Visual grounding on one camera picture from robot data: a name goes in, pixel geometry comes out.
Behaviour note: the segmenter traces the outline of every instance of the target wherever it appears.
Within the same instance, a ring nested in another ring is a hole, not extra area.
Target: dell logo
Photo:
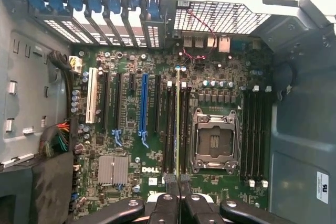
[[[143,173],[160,173],[157,167],[142,167],[141,171]]]

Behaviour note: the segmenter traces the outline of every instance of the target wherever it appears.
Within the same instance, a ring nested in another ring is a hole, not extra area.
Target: white pci slot
[[[86,105],[86,123],[94,123],[97,101],[97,68],[89,69],[88,100]]]

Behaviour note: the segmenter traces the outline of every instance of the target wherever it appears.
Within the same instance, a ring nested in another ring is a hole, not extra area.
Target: white label
[[[189,7],[190,2],[186,0],[179,0],[177,1],[178,7]]]
[[[160,173],[157,167],[142,167],[141,171],[143,173]]]
[[[329,193],[329,176],[317,172],[317,184],[316,184],[316,197],[328,204],[328,193]]]
[[[149,186],[157,186],[157,184],[158,184],[157,178],[149,178],[148,179],[148,185]]]

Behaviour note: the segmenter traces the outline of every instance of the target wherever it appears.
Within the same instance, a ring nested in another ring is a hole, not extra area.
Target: blue pci express slot
[[[144,73],[142,75],[141,81],[141,97],[140,97],[140,118],[139,118],[139,131],[138,135],[141,137],[142,144],[149,148],[146,137],[146,124],[147,124],[147,98],[148,98],[148,74]]]

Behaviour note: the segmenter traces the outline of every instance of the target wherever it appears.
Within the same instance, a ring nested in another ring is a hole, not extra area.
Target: motherboard
[[[76,218],[165,192],[168,173],[188,174],[193,192],[216,204],[267,209],[272,52],[234,43],[230,53],[196,60],[179,43],[74,48]]]

